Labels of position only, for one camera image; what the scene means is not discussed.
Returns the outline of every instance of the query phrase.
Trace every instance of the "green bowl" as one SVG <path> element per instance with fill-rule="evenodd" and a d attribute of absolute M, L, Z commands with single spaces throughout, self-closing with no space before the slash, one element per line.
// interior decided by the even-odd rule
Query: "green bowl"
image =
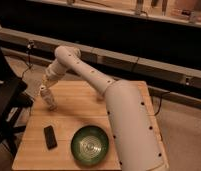
<path fill-rule="evenodd" d="M 84 166 L 93 166 L 104 159 L 108 152 L 109 139 L 99 127 L 88 125 L 73 136 L 71 151 L 74 158 Z"/>

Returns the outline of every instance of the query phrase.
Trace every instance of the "wooden table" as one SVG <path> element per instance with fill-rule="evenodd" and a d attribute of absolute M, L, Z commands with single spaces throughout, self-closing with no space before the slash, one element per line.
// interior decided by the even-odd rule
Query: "wooden table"
<path fill-rule="evenodd" d="M 167 163 L 146 83 L 139 81 L 134 84 L 141 90 Z M 95 90 L 84 81 L 60 81 L 51 90 L 57 102 L 57 109 L 49 111 L 41 97 L 36 98 L 12 166 L 13 170 L 121 170 L 105 102 L 98 98 Z M 105 130 L 110 148 L 100 164 L 85 168 L 76 164 L 70 151 L 70 142 L 79 128 L 91 124 Z M 46 148 L 43 134 L 43 128 L 48 125 L 54 127 L 58 142 L 58 147 L 52 150 Z"/>

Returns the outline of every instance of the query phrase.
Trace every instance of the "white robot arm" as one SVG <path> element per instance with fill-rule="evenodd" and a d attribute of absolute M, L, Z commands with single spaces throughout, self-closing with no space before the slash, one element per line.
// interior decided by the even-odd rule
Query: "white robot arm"
<path fill-rule="evenodd" d="M 55 56 L 46 69 L 44 84 L 52 86 L 72 69 L 104 97 L 122 171 L 166 171 L 138 88 L 127 80 L 116 81 L 84 63 L 76 48 L 59 46 Z"/>

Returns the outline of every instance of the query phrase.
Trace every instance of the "chair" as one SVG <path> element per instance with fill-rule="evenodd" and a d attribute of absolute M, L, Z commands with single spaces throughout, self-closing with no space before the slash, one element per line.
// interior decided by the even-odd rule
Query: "chair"
<path fill-rule="evenodd" d="M 15 133 L 25 130 L 25 126 L 14 125 L 22 109 L 33 104 L 30 97 L 24 93 L 26 88 L 27 84 L 12 71 L 0 49 L 0 143 L 6 140 L 13 156 L 17 152 Z M 8 120 L 12 109 L 14 114 Z"/>

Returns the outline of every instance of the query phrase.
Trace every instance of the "black cable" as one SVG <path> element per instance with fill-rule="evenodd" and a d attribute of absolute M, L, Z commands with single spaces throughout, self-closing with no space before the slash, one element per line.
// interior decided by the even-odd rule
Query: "black cable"
<path fill-rule="evenodd" d="M 111 6 L 105 5 L 105 4 L 102 4 L 102 3 L 99 3 L 99 2 L 93 2 L 93 1 L 89 1 L 89 0 L 81 0 L 81 1 L 82 1 L 82 2 L 91 3 L 91 4 L 96 4 L 96 5 L 102 5 L 102 6 L 104 6 L 104 7 L 111 8 Z"/>
<path fill-rule="evenodd" d="M 162 101 L 163 101 L 163 96 L 165 96 L 166 94 L 169 94 L 169 93 L 171 93 L 171 91 L 166 91 L 166 92 L 163 92 L 160 94 L 160 104 L 159 104 L 157 112 L 154 114 L 155 116 L 157 116 L 160 113 Z"/>
<path fill-rule="evenodd" d="M 2 145 L 4 146 L 4 148 L 5 148 L 9 153 L 11 153 L 10 149 L 6 146 L 6 144 L 4 144 L 4 143 L 2 142 Z"/>
<path fill-rule="evenodd" d="M 132 65 L 132 68 L 131 68 L 131 70 L 130 70 L 131 72 L 134 72 L 134 69 L 135 69 L 135 67 L 137 66 L 139 60 L 140 60 L 140 57 L 138 57 L 137 60 L 135 61 L 135 63 Z"/>

